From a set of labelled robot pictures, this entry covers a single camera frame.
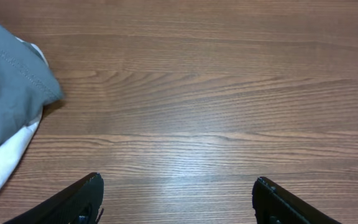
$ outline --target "gray cloth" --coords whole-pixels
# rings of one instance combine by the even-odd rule
[[[44,61],[0,25],[0,144],[61,97]]]

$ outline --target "wooden table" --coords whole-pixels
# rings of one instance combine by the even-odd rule
[[[260,175],[358,223],[358,1],[0,0],[65,92],[0,223],[90,172],[101,223],[256,223]]]

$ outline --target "wooden surface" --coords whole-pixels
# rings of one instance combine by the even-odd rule
[[[89,172],[101,223],[256,223],[260,175],[358,223],[358,1],[0,0],[49,106],[0,223]]]

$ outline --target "stitching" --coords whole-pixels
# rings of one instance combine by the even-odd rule
[[[20,74],[25,76],[27,79],[30,80],[33,85],[40,88],[41,91],[43,91],[51,100],[57,100],[58,96],[47,86],[45,86],[34,74],[31,74],[29,72],[29,69],[23,65],[22,63],[18,62],[15,58],[10,57],[5,51],[0,49],[0,57],[4,59],[7,63],[12,65],[14,68],[16,68]]]

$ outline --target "white fabric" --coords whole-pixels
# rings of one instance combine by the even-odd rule
[[[40,53],[45,63],[48,64],[41,50],[36,45],[31,45]],[[38,117],[33,119],[28,125],[23,126],[15,135],[0,146],[0,189],[19,163],[20,158],[40,124],[41,117],[42,110]]]

